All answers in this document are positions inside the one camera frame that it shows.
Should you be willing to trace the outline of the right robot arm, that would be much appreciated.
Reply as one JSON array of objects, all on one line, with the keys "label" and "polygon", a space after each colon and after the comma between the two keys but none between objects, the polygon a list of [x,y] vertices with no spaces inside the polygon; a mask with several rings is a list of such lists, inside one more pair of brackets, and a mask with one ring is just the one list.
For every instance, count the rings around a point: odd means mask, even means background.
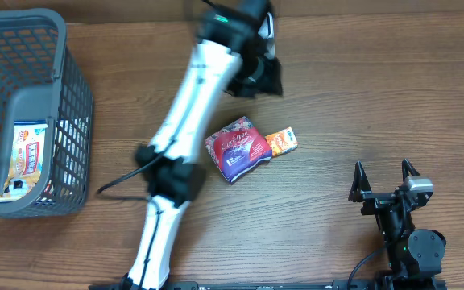
[{"label": "right robot arm", "polygon": [[[445,289],[435,276],[442,271],[446,238],[437,230],[418,230],[412,211],[427,205],[433,195],[433,182],[422,176],[407,160],[402,167],[402,184],[390,193],[373,193],[361,162],[354,168],[348,196],[362,204],[362,215],[373,215],[384,244],[362,259],[346,282],[347,289]],[[389,268],[379,271],[373,280],[362,282],[354,277],[376,255],[386,252]]]}]

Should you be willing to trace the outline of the red purple Carefree pack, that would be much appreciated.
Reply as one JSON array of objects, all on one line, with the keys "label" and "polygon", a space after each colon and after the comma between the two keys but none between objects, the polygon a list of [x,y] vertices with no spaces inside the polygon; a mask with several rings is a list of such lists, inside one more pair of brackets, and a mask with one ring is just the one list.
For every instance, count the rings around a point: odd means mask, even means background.
[{"label": "red purple Carefree pack", "polygon": [[246,116],[207,137],[205,148],[230,183],[272,158],[271,147]]}]

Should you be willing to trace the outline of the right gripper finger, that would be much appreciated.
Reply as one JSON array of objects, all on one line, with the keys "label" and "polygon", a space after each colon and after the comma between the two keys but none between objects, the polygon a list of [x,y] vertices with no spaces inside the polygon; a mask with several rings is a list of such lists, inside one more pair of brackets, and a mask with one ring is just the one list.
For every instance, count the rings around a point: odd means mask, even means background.
[{"label": "right gripper finger", "polygon": [[406,180],[409,176],[419,176],[420,173],[413,167],[408,159],[403,159],[401,163],[402,180]]},{"label": "right gripper finger", "polygon": [[360,161],[355,164],[354,179],[348,196],[348,201],[364,201],[367,194],[372,194],[371,186],[363,165]]}]

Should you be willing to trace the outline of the small orange box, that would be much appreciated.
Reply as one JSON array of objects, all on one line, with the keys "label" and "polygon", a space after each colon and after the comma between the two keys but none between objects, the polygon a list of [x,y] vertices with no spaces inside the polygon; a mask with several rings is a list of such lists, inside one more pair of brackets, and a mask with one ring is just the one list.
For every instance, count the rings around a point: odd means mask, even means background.
[{"label": "small orange box", "polygon": [[265,139],[272,150],[273,157],[286,154],[298,147],[298,141],[291,127],[267,135]]}]

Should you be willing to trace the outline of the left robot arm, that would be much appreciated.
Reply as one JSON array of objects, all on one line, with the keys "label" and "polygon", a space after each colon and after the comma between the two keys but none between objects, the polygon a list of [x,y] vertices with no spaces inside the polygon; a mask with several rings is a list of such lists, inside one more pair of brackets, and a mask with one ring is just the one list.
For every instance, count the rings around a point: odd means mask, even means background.
[{"label": "left robot arm", "polygon": [[201,21],[175,100],[150,144],[136,153],[148,183],[139,251],[118,289],[160,289],[180,220],[205,181],[199,146],[222,93],[282,95],[275,14],[268,0],[213,4]]}]

